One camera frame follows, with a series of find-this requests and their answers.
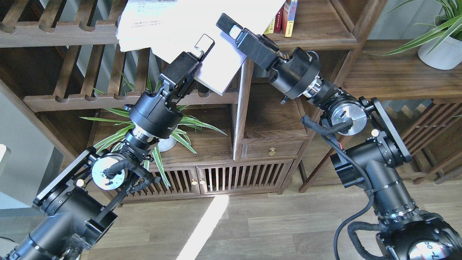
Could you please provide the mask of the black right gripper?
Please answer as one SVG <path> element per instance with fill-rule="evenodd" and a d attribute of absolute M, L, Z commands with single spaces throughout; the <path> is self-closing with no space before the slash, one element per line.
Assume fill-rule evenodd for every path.
<path fill-rule="evenodd" d="M 255 35 L 225 13 L 216 26 L 236 40 L 237 48 L 255 64 L 270 72 L 269 83 L 284 96 L 295 99 L 305 95 L 315 105 L 341 96 L 341 90 L 320 74 L 319 61 L 303 49 L 297 47 L 283 55 L 269 38 Z"/>

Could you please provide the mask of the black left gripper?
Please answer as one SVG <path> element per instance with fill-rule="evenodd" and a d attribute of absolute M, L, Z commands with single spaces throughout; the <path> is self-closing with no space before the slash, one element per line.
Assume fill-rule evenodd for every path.
<path fill-rule="evenodd" d="M 191 52 L 182 52 L 163 70 L 163 81 L 157 94 L 145 91 L 129 111 L 134 128 L 126 134 L 132 145 L 153 145 L 158 139 L 167 139 L 183 114 L 177 103 L 192 91 L 194 75 L 202 61 L 215 46 L 215 41 L 203 34 Z"/>

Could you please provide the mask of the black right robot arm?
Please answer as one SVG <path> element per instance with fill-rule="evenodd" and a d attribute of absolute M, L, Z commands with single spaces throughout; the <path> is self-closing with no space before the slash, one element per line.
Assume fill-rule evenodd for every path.
<path fill-rule="evenodd" d="M 411 161 L 380 101 L 351 96 L 320 74 L 317 55 L 296 48 L 283 55 L 264 35 L 243 28 L 226 14 L 217 27 L 235 40 L 236 47 L 270 72 L 270 84 L 284 99 L 304 95 L 323 110 L 319 123 L 309 116 L 302 124 L 322 135 L 336 154 L 333 166 L 345 187 L 363 188 L 369 201 L 343 227 L 359 255 L 366 260 L 460 260 L 461 237 L 436 213 L 422 211 L 411 198 L 396 168 Z"/>

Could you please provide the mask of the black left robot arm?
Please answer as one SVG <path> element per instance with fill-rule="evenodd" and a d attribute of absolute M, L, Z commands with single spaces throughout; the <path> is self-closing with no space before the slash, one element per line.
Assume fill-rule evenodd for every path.
<path fill-rule="evenodd" d="M 160 89 L 145 91 L 129 109 L 134 127 L 119 150 L 84 150 L 38 196 L 33 204 L 46 218 L 5 260 L 75 260 L 112 226 L 113 210 L 127 194 L 160 181 L 143 167 L 160 139 L 167 139 L 183 118 L 177 103 L 215 42 L 204 34 L 160 74 Z"/>

